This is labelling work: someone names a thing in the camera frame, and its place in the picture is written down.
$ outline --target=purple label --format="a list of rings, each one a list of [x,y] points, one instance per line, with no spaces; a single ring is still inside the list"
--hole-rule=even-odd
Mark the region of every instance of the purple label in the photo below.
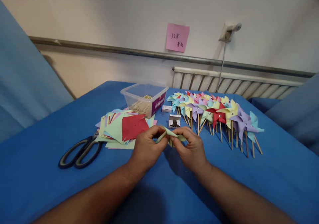
[[[156,113],[156,111],[162,107],[164,103],[164,99],[166,96],[166,92],[159,96],[153,103],[152,103],[152,116]]]

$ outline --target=blue table cover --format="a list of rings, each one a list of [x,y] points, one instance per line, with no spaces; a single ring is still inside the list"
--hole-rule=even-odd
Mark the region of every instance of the blue table cover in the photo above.
[[[57,166],[67,149],[95,132],[94,125],[101,116],[126,107],[120,90],[130,85],[105,82],[0,144],[1,223],[31,222],[128,161],[132,150],[103,148],[96,160],[84,169]],[[166,97],[178,91],[184,92],[170,88]],[[249,158],[246,158],[239,148],[230,149],[225,136],[221,143],[219,135],[211,136],[205,126],[200,136],[208,160],[297,222],[318,223],[319,157],[243,97],[227,96],[238,102],[246,113],[253,111],[259,117],[259,125],[265,132],[256,136],[264,154],[255,149],[253,159],[249,143]],[[168,116],[159,110],[155,119],[167,126]],[[225,218],[216,202],[184,167],[176,150],[167,146],[112,222],[220,223]]]
[[[267,112],[269,109],[271,109],[280,101],[281,100],[279,99],[268,99],[268,98],[258,98],[258,97],[248,99],[248,102],[250,102],[256,108],[258,108],[262,113]]]

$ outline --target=hand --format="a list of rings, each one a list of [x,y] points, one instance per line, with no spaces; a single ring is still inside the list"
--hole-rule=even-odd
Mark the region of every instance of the hand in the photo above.
[[[197,177],[210,172],[211,164],[206,159],[202,139],[191,131],[189,127],[174,129],[173,133],[183,135],[188,141],[188,144],[184,146],[178,138],[170,136],[184,165]]]
[[[158,138],[164,132],[165,129],[154,125],[137,136],[132,156],[127,162],[127,170],[133,177],[143,177],[156,163],[168,143],[168,136],[164,136],[157,144],[153,138]]]

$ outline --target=small white box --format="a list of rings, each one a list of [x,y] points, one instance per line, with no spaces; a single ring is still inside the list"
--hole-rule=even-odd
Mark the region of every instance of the small white box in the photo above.
[[[172,106],[163,105],[162,106],[162,112],[171,113],[172,112]]]
[[[169,115],[169,120],[168,120],[168,128],[169,129],[176,129],[180,127],[180,115],[174,115],[174,114],[170,114]],[[172,127],[171,125],[173,125],[174,121],[176,121],[176,125],[178,127]]]

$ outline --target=clear plastic box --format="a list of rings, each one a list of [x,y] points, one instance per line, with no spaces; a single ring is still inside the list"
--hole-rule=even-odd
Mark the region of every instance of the clear plastic box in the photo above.
[[[154,83],[137,83],[121,90],[127,107],[151,118],[162,107],[168,86]]]

